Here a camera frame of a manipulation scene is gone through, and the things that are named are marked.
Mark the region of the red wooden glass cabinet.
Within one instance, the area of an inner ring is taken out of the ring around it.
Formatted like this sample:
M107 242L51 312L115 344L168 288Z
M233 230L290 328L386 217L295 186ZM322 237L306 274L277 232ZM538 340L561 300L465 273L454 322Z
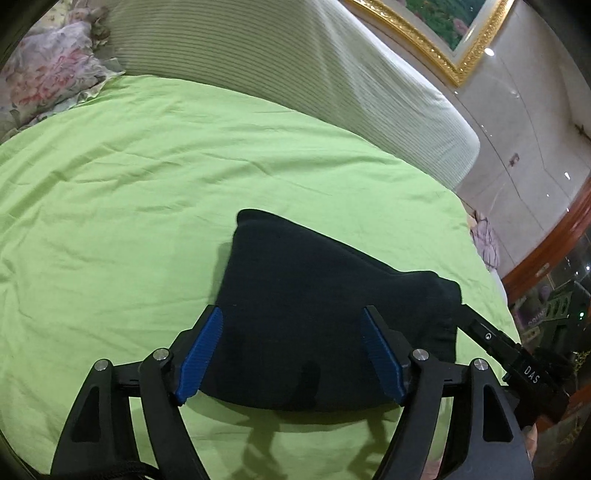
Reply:
M590 181L542 243L503 279L530 353L550 360L568 395L537 420L537 479L590 477Z

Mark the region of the white striped headboard cover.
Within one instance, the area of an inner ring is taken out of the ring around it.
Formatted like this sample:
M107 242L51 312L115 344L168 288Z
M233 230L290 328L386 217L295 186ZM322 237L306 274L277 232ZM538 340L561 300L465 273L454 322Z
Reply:
M426 77L337 1L110 1L110 44L132 75L235 90L363 137L448 188L477 133Z

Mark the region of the black fleece pants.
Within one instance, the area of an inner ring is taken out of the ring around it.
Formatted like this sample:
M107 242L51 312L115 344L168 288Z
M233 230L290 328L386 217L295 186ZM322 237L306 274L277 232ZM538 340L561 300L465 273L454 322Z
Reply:
M215 300L221 340L202 391L246 407L355 411L387 402L363 344L363 309L444 362L456 359L459 285L401 272L290 220L245 209L236 217Z

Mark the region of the light green bed sheet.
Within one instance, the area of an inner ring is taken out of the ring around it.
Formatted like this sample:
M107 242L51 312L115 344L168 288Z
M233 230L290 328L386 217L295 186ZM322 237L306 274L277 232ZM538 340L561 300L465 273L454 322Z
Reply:
M124 76L1 147L1 429L25 462L49 470L96 360L194 324L246 208L453 280L517 336L460 199L429 175L259 98Z

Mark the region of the gold framed landscape painting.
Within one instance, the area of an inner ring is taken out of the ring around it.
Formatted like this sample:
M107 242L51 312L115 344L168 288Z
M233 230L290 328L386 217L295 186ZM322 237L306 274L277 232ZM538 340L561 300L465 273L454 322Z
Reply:
M508 19L510 0L346 1L359 19L410 51L441 81L467 82Z

